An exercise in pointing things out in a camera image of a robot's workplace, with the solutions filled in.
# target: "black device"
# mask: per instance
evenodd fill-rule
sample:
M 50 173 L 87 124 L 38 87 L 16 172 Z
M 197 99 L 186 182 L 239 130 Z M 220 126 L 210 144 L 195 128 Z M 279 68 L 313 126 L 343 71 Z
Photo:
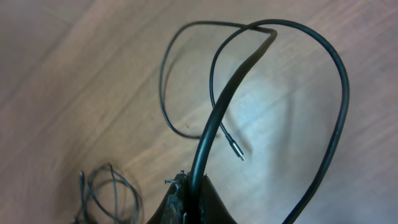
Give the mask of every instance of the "black device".
M 280 19 L 266 19 L 262 21 L 253 22 L 251 24 L 236 24 L 232 22 L 217 22 L 217 21 L 197 21 L 189 23 L 183 26 L 173 37 L 169 46 L 167 47 L 164 60 L 162 62 L 162 66 L 160 68 L 160 81 L 159 81 L 159 98 L 160 98 L 160 108 L 163 112 L 164 118 L 170 128 L 177 133 L 178 135 L 190 138 L 190 139 L 199 139 L 199 145 L 195 154 L 195 158 L 193 160 L 191 171 L 187 174 L 184 171 L 177 174 L 174 179 L 166 180 L 166 182 L 171 183 L 169 190 L 167 191 L 163 201 L 161 202 L 159 208 L 153 215 L 153 217 L 148 221 L 148 224 L 191 224 L 191 223 L 236 223 L 232 216 L 228 213 L 224 204 L 222 203 L 220 197 L 217 194 L 216 189 L 213 187 L 208 176 L 204 175 L 205 166 L 207 162 L 207 158 L 210 152 L 211 145 L 213 144 L 214 138 L 216 136 L 218 127 L 221 127 L 227 140 L 229 141 L 232 149 L 236 153 L 236 155 L 244 160 L 244 154 L 237 142 L 231 137 L 231 135 L 227 132 L 221 120 L 225 114 L 225 111 L 231 101 L 236 89 L 242 82 L 245 75 L 250 71 L 250 69 L 256 64 L 256 62 L 265 54 L 266 50 L 269 48 L 271 43 L 275 40 L 277 36 L 277 32 L 273 29 L 263 28 L 260 26 L 263 25 L 282 25 L 292 27 L 302 32 L 308 34 L 310 37 L 314 38 L 319 44 L 325 48 L 325 50 L 330 54 L 333 59 L 338 73 L 341 79 L 341 90 L 342 90 L 342 99 L 340 111 L 337 117 L 337 121 L 333 130 L 333 133 L 330 138 L 329 145 L 326 149 L 326 153 L 322 159 L 322 163 L 315 175 L 312 183 L 308 187 L 307 191 L 304 193 L 301 200 L 296 204 L 294 209 L 287 215 L 286 219 L 283 223 L 293 223 L 297 217 L 300 215 L 305 206 L 309 203 L 315 192 L 317 191 L 323 177 L 326 174 L 326 171 L 330 165 L 330 162 L 333 158 L 333 155 L 336 151 L 338 141 L 341 136 L 341 132 L 343 130 L 344 122 L 346 119 L 346 115 L 348 112 L 348 102 L 349 102 L 349 82 L 348 76 L 345 69 L 345 66 L 340 59 L 337 51 L 333 48 L 333 46 L 320 34 L 315 32 L 314 30 L 296 23 L 292 21 L 285 21 Z M 187 28 L 195 25 L 215 25 L 215 26 L 230 26 L 239 28 L 236 32 L 230 35 L 219 47 L 217 50 L 213 62 L 211 64 L 210 69 L 210 100 L 213 105 L 213 110 L 208 118 L 206 126 L 203 130 L 203 134 L 201 136 L 191 136 L 188 134 L 184 134 L 177 130 L 169 120 L 167 116 L 167 112 L 164 106 L 164 96 L 163 96 L 163 73 L 166 64 L 166 59 L 169 55 L 170 49 L 173 43 L 176 41 L 177 37 Z M 261 46 L 250 56 L 248 57 L 235 71 L 229 82 L 224 87 L 221 92 L 220 97 L 217 102 L 214 100 L 213 94 L 213 75 L 215 64 L 217 58 L 223 48 L 237 35 L 246 31 L 246 30 L 254 30 L 258 32 L 263 32 L 269 34 L 270 36 L 261 44 Z M 95 198 L 95 188 L 93 188 L 92 180 L 88 181 L 88 193 L 87 197 L 84 198 L 84 176 L 83 174 L 80 177 L 80 189 L 81 189 L 81 201 L 82 206 L 79 213 L 76 215 L 75 223 L 79 223 L 78 217 L 83 214 L 85 223 L 95 223 L 92 219 L 90 220 L 90 216 L 88 215 L 86 209 L 86 202 L 89 199 L 94 199 L 97 205 L 104 211 L 107 216 L 111 217 L 115 223 L 136 223 L 138 219 L 138 210 L 140 201 L 139 196 L 136 190 L 116 171 L 113 170 L 111 165 L 106 165 L 101 167 L 102 170 L 108 170 L 111 172 L 112 179 L 107 180 L 104 184 L 113 183 L 115 185 L 115 196 L 116 196 L 116 204 L 117 204 L 117 193 L 116 193 L 116 183 L 124 184 L 134 195 L 136 209 L 133 211 L 133 218 L 128 220 L 120 220 L 117 217 L 117 206 L 115 206 L 115 215 L 110 214 L 110 212 L 106 211 Z

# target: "wooden surface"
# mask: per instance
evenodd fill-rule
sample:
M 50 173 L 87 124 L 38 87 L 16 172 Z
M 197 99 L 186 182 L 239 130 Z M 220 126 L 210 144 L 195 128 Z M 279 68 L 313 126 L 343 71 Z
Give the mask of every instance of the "wooden surface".
M 197 141 L 159 109 L 159 65 L 177 29 L 195 20 L 301 22 L 326 37 L 351 84 L 346 125 L 329 171 L 297 223 L 398 220 L 398 3 L 362 1 L 0 1 L 0 220 L 68 223 L 78 172 L 112 162 L 139 187 L 148 220 Z M 327 53 L 297 30 L 278 37 L 237 91 L 206 173 L 238 223 L 280 223 L 320 165 L 341 98 Z M 234 29 L 195 27 L 178 39 L 166 107 L 200 134 L 211 111 L 208 72 Z M 218 95 L 266 38 L 247 32 L 216 66 Z M 104 201 L 112 208 L 111 191 Z M 99 218 L 100 223 L 110 223 Z

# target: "cable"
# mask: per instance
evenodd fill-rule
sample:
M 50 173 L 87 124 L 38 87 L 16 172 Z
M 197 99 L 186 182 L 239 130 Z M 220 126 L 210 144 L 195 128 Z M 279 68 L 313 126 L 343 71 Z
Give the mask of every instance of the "cable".
M 181 137 L 184 138 L 189 138 L 189 139 L 200 139 L 200 136 L 194 136 L 194 135 L 189 135 L 182 133 L 179 131 L 177 128 L 174 127 L 174 125 L 171 123 L 169 116 L 167 115 L 165 105 L 164 105 L 164 91 L 163 91 L 163 74 L 164 74 L 164 68 L 165 64 L 167 61 L 167 57 L 169 56 L 170 50 L 174 44 L 174 42 L 177 40 L 177 37 L 187 28 L 195 25 L 214 25 L 214 26 L 227 26 L 227 27 L 237 27 L 237 28 L 243 28 L 246 25 L 244 24 L 237 24 L 233 22 L 218 22 L 218 21 L 196 21 L 196 22 L 191 22 L 183 27 L 181 27 L 177 33 L 174 35 L 173 39 L 170 41 L 169 46 L 167 47 L 166 53 L 163 57 L 162 65 L 160 66 L 160 75 L 159 75 L 159 100 L 160 100 L 160 109 L 162 111 L 163 117 L 166 120 L 167 125 L 170 127 L 172 131 L 174 131 L 176 134 L 178 134 Z M 262 27 L 252 27 L 251 28 L 254 31 L 258 32 L 263 32 L 265 34 L 270 34 L 273 39 L 275 39 L 277 32 L 273 29 L 267 29 L 267 28 L 262 28 Z M 211 105 L 214 107 L 215 105 L 215 100 L 214 100 L 214 92 L 213 92 L 213 76 L 214 76 L 214 67 L 215 67 L 215 61 L 213 61 L 212 65 L 212 70 L 210 72 L 210 100 L 211 100 Z M 244 157 L 244 153 L 237 144 L 237 142 L 232 138 L 232 136 L 227 132 L 226 128 L 224 127 L 223 123 L 220 124 L 221 130 L 224 132 L 224 135 L 226 139 L 229 142 L 229 145 L 232 147 L 233 151 L 235 154 L 242 160 L 246 160 Z
M 104 180 L 100 182 L 94 189 L 93 187 L 93 182 L 95 180 L 95 177 L 98 175 L 99 172 L 104 172 L 104 171 L 109 171 L 111 173 L 112 179 Z M 115 224 L 128 224 L 128 223 L 138 223 L 139 219 L 139 209 L 140 209 L 140 203 L 141 203 L 141 198 L 139 196 L 139 193 L 137 190 L 129 184 L 129 182 L 118 172 L 116 172 L 111 164 L 105 164 L 101 166 L 98 169 L 95 169 L 87 178 L 87 193 L 86 196 L 84 194 L 84 188 L 85 188 L 85 175 L 84 173 L 80 172 L 80 178 L 79 178 L 79 184 L 80 184 L 80 200 L 81 200 L 81 207 L 78 211 L 78 213 L 75 215 L 75 220 L 74 224 L 80 224 L 80 223 L 89 223 L 89 224 L 97 224 L 96 221 L 94 221 L 92 218 L 90 218 L 88 214 L 88 209 L 87 209 L 87 202 L 89 202 L 91 199 L 94 200 L 95 204 L 101 209 L 102 212 L 104 212 L 108 217 L 110 217 L 112 220 L 114 220 Z M 96 192 L 99 191 L 100 188 L 105 186 L 106 184 L 113 184 L 113 189 L 114 189 L 114 195 L 115 195 L 115 206 L 114 206 L 114 214 L 112 215 L 109 211 L 107 211 L 98 201 L 96 198 Z M 133 210 L 133 216 L 128 219 L 128 220 L 121 220 L 118 217 L 118 191 L 116 188 L 116 184 L 122 184 L 125 185 L 128 189 L 130 189 L 132 196 L 134 197 L 134 210 Z
M 338 141 L 341 136 L 341 132 L 343 130 L 344 122 L 346 119 L 346 115 L 348 112 L 348 103 L 349 103 L 349 81 L 347 72 L 343 62 L 341 61 L 340 56 L 337 51 L 333 48 L 333 46 L 320 34 L 315 32 L 314 30 L 292 21 L 285 21 L 280 19 L 266 19 L 262 21 L 253 22 L 247 26 L 241 27 L 231 36 L 229 36 L 219 47 L 217 50 L 217 54 L 215 55 L 213 61 L 215 62 L 218 58 L 218 55 L 222 51 L 222 49 L 237 35 L 244 32 L 248 29 L 253 29 L 258 26 L 275 24 L 275 25 L 283 25 L 292 28 L 296 28 L 301 30 L 302 32 L 308 34 L 310 37 L 314 38 L 316 41 L 321 44 L 325 50 L 332 57 L 340 75 L 341 79 L 341 106 L 340 111 L 337 117 L 337 121 L 333 130 L 333 133 L 330 138 L 330 142 L 328 144 L 326 153 L 322 159 L 322 163 L 318 168 L 317 174 L 315 175 L 312 183 L 310 184 L 307 191 L 304 193 L 301 200 L 296 204 L 294 209 L 289 213 L 287 218 L 283 223 L 293 223 L 297 217 L 300 215 L 305 206 L 309 203 L 315 192 L 317 191 L 322 179 L 324 178 L 326 171 L 331 163 L 331 159 L 336 151 Z M 239 84 L 250 70 L 250 68 L 258 61 L 258 56 L 260 55 L 261 48 L 264 48 L 264 44 L 262 44 L 259 49 L 257 49 L 248 59 L 246 59 L 241 66 L 235 71 L 234 75 L 231 77 L 229 82 L 224 87 L 221 92 L 220 97 L 218 98 L 213 111 L 208 118 L 206 126 L 203 130 L 203 134 L 201 135 L 201 139 L 195 154 L 195 158 L 193 160 L 191 173 L 188 178 L 188 219 L 190 217 L 195 217 L 198 214 L 198 204 L 200 198 L 200 189 L 201 182 L 203 178 L 203 174 L 205 173 L 205 167 L 207 158 L 210 152 L 211 145 L 213 144 L 214 138 L 216 136 L 216 132 L 218 126 L 221 124 L 225 111 L 229 105 L 229 102 L 232 100 L 234 92 L 238 88 Z

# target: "cable end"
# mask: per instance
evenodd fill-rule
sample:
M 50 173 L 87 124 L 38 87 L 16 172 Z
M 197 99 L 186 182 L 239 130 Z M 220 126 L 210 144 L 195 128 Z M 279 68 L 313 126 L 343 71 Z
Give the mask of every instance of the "cable end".
M 234 150 L 234 152 L 236 153 L 236 155 L 242 160 L 245 161 L 246 158 L 243 155 L 243 151 L 242 149 L 238 146 L 238 144 L 236 143 L 236 141 L 234 139 L 231 139 L 229 142 L 229 145 L 232 147 L 232 149 Z

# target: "thin black wire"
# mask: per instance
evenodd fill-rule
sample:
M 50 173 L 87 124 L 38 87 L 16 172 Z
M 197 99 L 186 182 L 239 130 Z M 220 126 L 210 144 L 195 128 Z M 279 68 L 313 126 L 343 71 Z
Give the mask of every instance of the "thin black wire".
M 104 172 L 104 171 L 109 171 L 111 173 L 111 179 L 104 180 L 100 182 L 94 189 L 93 187 L 93 182 L 95 180 L 95 177 L 98 175 L 99 172 Z M 106 184 L 113 184 L 114 187 L 114 195 L 115 195 L 115 215 L 112 215 L 109 211 L 107 211 L 98 201 L 96 198 L 96 192 L 99 191 L 100 188 L 105 186 Z M 118 217 L 118 190 L 116 187 L 116 184 L 123 184 L 125 185 L 132 193 L 132 196 L 134 198 L 134 210 L 132 217 L 127 219 L 127 220 L 120 220 Z M 112 220 L 114 220 L 115 224 L 128 224 L 128 223 L 137 223 L 139 220 L 139 210 L 140 210 L 140 204 L 141 198 L 139 196 L 138 191 L 131 185 L 129 182 L 118 172 L 116 172 L 111 164 L 106 164 L 101 166 L 98 169 L 95 169 L 87 178 L 87 193 L 86 196 L 84 194 L 84 188 L 85 188 L 85 176 L 81 172 L 80 173 L 80 200 L 81 200 L 81 207 L 78 211 L 78 213 L 75 215 L 75 223 L 89 223 L 89 224 L 97 224 L 94 220 L 92 220 L 88 214 L 88 209 L 87 209 L 87 203 L 93 199 L 95 204 L 101 209 L 108 217 L 110 217 Z M 83 220 L 79 219 L 80 215 L 83 214 Z
M 333 48 L 333 46 L 320 34 L 315 32 L 314 30 L 296 23 L 292 21 L 285 21 L 285 20 L 280 20 L 280 19 L 266 19 L 263 21 L 257 21 L 253 22 L 252 24 L 249 24 L 247 26 L 244 26 L 237 30 L 235 33 L 233 33 L 231 36 L 229 36 L 219 47 L 217 50 L 217 54 L 215 55 L 213 61 L 217 59 L 218 55 L 222 51 L 222 49 L 232 40 L 234 39 L 237 35 L 240 33 L 248 30 L 248 29 L 253 29 L 254 27 L 258 27 L 261 25 L 269 25 L 269 24 L 275 24 L 275 25 L 283 25 L 283 26 L 288 26 L 292 28 L 296 28 L 298 30 L 301 30 L 302 32 L 308 34 L 310 37 L 314 38 L 316 41 L 318 41 L 324 48 L 325 50 L 330 54 L 331 58 L 333 59 L 337 69 L 338 73 L 340 75 L 341 79 L 341 106 L 340 106 L 340 111 L 336 120 L 335 128 L 333 130 L 333 133 L 330 138 L 329 145 L 327 147 L 327 150 L 325 152 L 325 156 L 322 159 L 322 163 L 317 171 L 317 174 L 315 175 L 312 183 L 308 187 L 307 191 L 304 193 L 303 197 L 301 200 L 296 204 L 294 209 L 289 213 L 287 218 L 284 220 L 283 223 L 293 223 L 297 217 L 300 215 L 302 210 L 307 206 L 315 192 L 317 191 L 322 179 L 324 178 L 326 171 L 328 170 L 328 167 L 331 163 L 331 159 L 333 158 L 333 155 L 336 151 L 338 141 L 341 136 L 341 132 L 343 130 L 343 126 L 345 123 L 346 115 L 348 112 L 348 104 L 349 104 L 349 81 L 348 81 L 348 76 L 347 72 L 345 69 L 345 66 L 338 55 L 337 51 Z M 242 69 L 244 68 L 251 68 L 253 66 L 253 63 L 251 62 L 252 59 L 258 60 L 255 57 L 251 58 L 249 57 L 247 60 L 244 61 L 244 63 L 237 69 L 237 71 L 234 73 L 232 78 L 229 80 L 229 82 L 226 84 L 224 87 L 223 91 L 221 92 L 220 97 L 218 98 L 218 101 L 216 102 L 216 105 L 213 108 L 213 111 L 210 114 L 210 117 L 206 123 L 205 129 L 203 131 L 203 134 L 201 136 L 197 152 L 195 154 L 195 158 L 192 164 L 192 169 L 191 173 L 189 175 L 188 179 L 188 217 L 189 216 L 195 216 L 198 212 L 198 202 L 199 202 L 199 197 L 200 197 L 200 189 L 201 189 L 201 182 L 203 178 L 203 174 L 205 172 L 205 167 L 206 167 L 206 162 L 207 158 L 211 149 L 211 145 L 213 144 L 214 138 L 216 136 L 216 132 L 218 129 L 218 126 L 221 124 L 221 121 L 223 119 L 223 116 L 225 114 L 225 111 L 229 105 L 229 102 L 232 100 L 232 97 L 234 95 L 234 92 L 240 85 L 241 81 L 243 80 L 244 76 L 247 74 L 247 69 Z
M 177 128 L 174 127 L 172 122 L 169 119 L 169 116 L 167 115 L 165 105 L 164 105 L 164 91 L 163 91 L 163 74 L 164 74 L 164 69 L 167 61 L 167 57 L 169 56 L 170 50 L 175 42 L 177 40 L 177 37 L 187 28 L 195 25 L 215 25 L 215 26 L 227 26 L 227 27 L 237 27 L 237 28 L 243 28 L 246 25 L 244 24 L 237 24 L 233 22 L 218 22 L 218 21 L 196 21 L 196 22 L 191 22 L 183 27 L 181 27 L 177 33 L 174 35 L 173 39 L 170 41 L 169 46 L 167 47 L 166 53 L 163 57 L 162 65 L 160 66 L 160 75 L 159 75 L 159 100 L 160 100 L 160 109 L 162 111 L 163 117 L 166 120 L 167 125 L 170 127 L 172 131 L 174 131 L 176 134 L 178 134 L 181 137 L 184 138 L 189 138 L 189 139 L 200 139 L 200 136 L 194 136 L 191 134 L 185 134 L 179 131 Z M 267 29 L 263 27 L 253 27 L 252 30 L 258 31 L 258 32 L 263 32 L 265 34 L 271 34 L 271 33 L 276 33 L 272 29 Z M 211 104 L 214 107 L 215 105 L 215 99 L 214 99 L 214 92 L 213 92 L 213 75 L 214 71 L 210 73 L 210 100 Z M 224 127 L 223 123 L 220 124 L 220 127 L 222 131 L 225 134 L 225 137 L 229 142 L 233 141 L 233 138 L 231 135 L 227 132 L 226 128 Z

